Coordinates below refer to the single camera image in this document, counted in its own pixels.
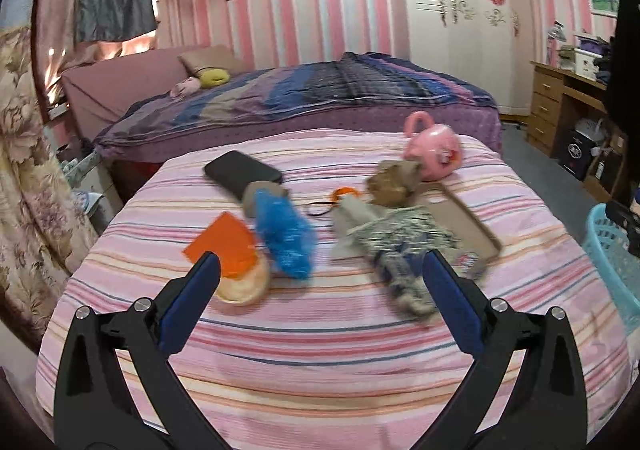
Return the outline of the beige round lid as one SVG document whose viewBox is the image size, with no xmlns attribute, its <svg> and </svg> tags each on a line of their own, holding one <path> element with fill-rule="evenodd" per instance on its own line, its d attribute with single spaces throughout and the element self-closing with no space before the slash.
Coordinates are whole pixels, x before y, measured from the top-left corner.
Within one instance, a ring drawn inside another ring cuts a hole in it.
<svg viewBox="0 0 640 450">
<path fill-rule="evenodd" d="M 215 296 L 234 306 L 247 306 L 259 302 L 270 285 L 268 259 L 260 255 L 256 265 L 241 277 L 221 278 Z"/>
</svg>

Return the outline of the orange paper piece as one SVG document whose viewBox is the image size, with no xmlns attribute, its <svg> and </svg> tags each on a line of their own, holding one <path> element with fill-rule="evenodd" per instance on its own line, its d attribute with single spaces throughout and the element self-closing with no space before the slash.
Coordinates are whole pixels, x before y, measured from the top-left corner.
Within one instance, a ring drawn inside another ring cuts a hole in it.
<svg viewBox="0 0 640 450">
<path fill-rule="evenodd" d="M 220 214 L 183 250 L 190 262 L 197 262 L 205 252 L 218 257 L 221 275 L 228 279 L 238 280 L 258 261 L 254 234 L 228 212 Z"/>
</svg>

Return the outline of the dark snack bag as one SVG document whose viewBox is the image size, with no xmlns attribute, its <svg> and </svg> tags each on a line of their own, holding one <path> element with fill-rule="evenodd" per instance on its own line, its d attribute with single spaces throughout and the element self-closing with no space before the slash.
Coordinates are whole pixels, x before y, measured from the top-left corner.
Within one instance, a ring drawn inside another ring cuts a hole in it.
<svg viewBox="0 0 640 450">
<path fill-rule="evenodd" d="M 423 281 L 423 259 L 429 251 L 438 251 L 460 277 L 477 280 L 486 268 L 480 255 L 439 225 L 424 206 L 393 210 L 352 234 L 387 286 L 394 281 Z"/>
</svg>

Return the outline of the blue mesh bath sponge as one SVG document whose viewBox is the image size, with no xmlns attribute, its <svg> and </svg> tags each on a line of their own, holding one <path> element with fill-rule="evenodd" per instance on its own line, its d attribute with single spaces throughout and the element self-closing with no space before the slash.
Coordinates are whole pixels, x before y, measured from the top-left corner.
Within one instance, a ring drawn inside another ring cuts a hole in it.
<svg viewBox="0 0 640 450">
<path fill-rule="evenodd" d="M 299 214 L 289 198 L 274 199 L 258 207 L 255 228 L 282 274 L 296 280 L 310 278 L 316 236 L 310 223 Z"/>
</svg>

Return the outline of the light blue trash basket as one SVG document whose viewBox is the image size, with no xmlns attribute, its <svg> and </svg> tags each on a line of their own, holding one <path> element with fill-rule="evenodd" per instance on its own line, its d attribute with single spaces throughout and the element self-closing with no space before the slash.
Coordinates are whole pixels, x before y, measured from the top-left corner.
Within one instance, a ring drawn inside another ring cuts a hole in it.
<svg viewBox="0 0 640 450">
<path fill-rule="evenodd" d="M 590 210 L 582 248 L 598 270 L 629 335 L 639 327 L 639 244 L 634 246 L 635 253 L 629 251 L 626 231 L 606 217 L 605 204 Z"/>
</svg>

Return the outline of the brown phone case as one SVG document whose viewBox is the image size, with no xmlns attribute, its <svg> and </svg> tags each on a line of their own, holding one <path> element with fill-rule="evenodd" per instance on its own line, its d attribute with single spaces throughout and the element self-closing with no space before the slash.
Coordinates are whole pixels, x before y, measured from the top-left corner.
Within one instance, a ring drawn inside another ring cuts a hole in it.
<svg viewBox="0 0 640 450">
<path fill-rule="evenodd" d="M 423 205 L 436 222 L 454 233 L 467 248 L 484 262 L 492 262 L 502 251 L 498 238 L 451 190 L 441 182 L 424 182 L 412 197 L 414 205 Z"/>
</svg>

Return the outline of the white box on desk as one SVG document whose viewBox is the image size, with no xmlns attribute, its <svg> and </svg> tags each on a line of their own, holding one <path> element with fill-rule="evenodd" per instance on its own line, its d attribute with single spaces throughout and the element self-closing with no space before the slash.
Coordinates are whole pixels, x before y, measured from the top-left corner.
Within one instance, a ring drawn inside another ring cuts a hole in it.
<svg viewBox="0 0 640 450">
<path fill-rule="evenodd" d="M 588 80 L 597 80 L 597 74 L 599 71 L 596 61 L 600 60 L 602 56 L 588 50 L 580 48 L 574 49 L 575 67 L 574 72 L 576 75 L 588 78 Z"/>
</svg>

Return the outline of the floral curtain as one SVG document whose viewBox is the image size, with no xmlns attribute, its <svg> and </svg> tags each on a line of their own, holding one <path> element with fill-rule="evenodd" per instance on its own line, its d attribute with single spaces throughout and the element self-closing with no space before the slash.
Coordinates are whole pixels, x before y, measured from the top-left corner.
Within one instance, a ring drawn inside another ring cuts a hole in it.
<svg viewBox="0 0 640 450">
<path fill-rule="evenodd" d="M 98 240 L 44 134 L 30 27 L 1 33 L 1 320 L 30 350 Z"/>
</svg>

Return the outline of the desk lamp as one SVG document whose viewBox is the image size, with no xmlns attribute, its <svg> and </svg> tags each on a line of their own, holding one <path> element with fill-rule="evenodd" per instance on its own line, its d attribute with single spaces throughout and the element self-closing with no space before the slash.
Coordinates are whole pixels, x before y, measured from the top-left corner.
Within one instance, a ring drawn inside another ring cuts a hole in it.
<svg viewBox="0 0 640 450">
<path fill-rule="evenodd" d="M 564 25 L 558 20 L 555 20 L 547 30 L 546 63 L 548 66 L 555 66 L 559 44 L 565 42 Z"/>
</svg>

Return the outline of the pink striped bed sheet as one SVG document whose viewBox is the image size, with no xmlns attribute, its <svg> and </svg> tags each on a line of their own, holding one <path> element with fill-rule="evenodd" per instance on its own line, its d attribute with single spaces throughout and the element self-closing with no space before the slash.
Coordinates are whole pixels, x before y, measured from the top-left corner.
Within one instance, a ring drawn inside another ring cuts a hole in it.
<svg viewBox="0 0 640 450">
<path fill-rule="evenodd" d="M 463 137 L 447 187 L 498 238 L 483 288 L 514 309 L 563 308 L 584 368 L 590 430 L 634 379 L 634 346 L 596 268 L 544 201 L 498 153 Z M 120 311 L 186 274 L 184 249 L 220 214 L 239 214 L 204 175 L 215 148 L 167 161 L 125 204 L 73 274 L 42 339 L 36 395 L 51 410 L 58 360 L 80 306 Z M 240 449 L 407 449 L 469 369 L 445 323 L 398 314 L 360 257 L 338 259 L 314 223 L 314 273 L 274 277 L 248 307 L 212 300 L 170 362 L 209 422 Z"/>
</svg>

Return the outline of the black phone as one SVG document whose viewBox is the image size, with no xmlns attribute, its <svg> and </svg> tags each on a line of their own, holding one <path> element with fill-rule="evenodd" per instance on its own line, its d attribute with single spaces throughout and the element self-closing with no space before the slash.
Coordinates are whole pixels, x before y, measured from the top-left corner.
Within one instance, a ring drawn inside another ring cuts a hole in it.
<svg viewBox="0 0 640 450">
<path fill-rule="evenodd" d="M 229 151 L 207 163 L 204 173 L 238 201 L 243 199 L 245 190 L 252 182 L 283 182 L 280 170 L 237 150 Z"/>
</svg>

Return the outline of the striped plaid blanket bed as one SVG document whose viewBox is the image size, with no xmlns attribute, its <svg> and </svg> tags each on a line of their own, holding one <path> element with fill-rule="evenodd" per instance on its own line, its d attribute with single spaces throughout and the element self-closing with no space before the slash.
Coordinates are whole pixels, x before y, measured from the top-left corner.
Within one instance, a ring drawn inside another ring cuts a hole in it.
<svg viewBox="0 0 640 450">
<path fill-rule="evenodd" d="M 486 90 L 389 54 L 246 72 L 174 100 L 141 100 L 93 141 L 104 158 L 163 163 L 188 152 L 315 128 L 399 132 L 426 111 L 436 122 L 502 147 L 498 106 Z"/>
</svg>

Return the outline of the pink sofa headboard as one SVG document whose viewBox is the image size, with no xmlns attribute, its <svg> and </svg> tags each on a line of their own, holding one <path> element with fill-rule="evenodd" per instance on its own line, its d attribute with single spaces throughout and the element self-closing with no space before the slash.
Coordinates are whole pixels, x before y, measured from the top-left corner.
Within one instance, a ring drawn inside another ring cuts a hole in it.
<svg viewBox="0 0 640 450">
<path fill-rule="evenodd" d="M 188 76 L 180 54 L 194 49 L 152 49 L 66 70 L 61 82 L 80 136 L 95 140 L 133 104 L 169 92 Z"/>
</svg>

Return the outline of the pink plush toy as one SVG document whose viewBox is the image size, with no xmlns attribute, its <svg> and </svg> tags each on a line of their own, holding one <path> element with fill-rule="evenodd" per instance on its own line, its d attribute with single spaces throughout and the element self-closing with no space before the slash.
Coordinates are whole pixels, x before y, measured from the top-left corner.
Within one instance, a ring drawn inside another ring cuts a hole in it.
<svg viewBox="0 0 640 450">
<path fill-rule="evenodd" d="M 193 95 L 201 89 L 201 82 L 197 77 L 190 76 L 186 80 L 175 84 L 169 95 L 173 99 L 182 99 Z"/>
</svg>

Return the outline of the yellow plush toy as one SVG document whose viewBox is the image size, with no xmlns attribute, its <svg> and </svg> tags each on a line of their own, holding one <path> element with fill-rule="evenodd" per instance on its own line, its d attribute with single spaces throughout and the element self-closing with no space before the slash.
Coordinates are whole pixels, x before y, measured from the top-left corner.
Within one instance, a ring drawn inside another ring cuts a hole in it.
<svg viewBox="0 0 640 450">
<path fill-rule="evenodd" d="M 224 69 L 202 69 L 198 72 L 198 80 L 200 81 L 201 88 L 208 89 L 219 87 L 228 83 L 231 75 Z"/>
</svg>

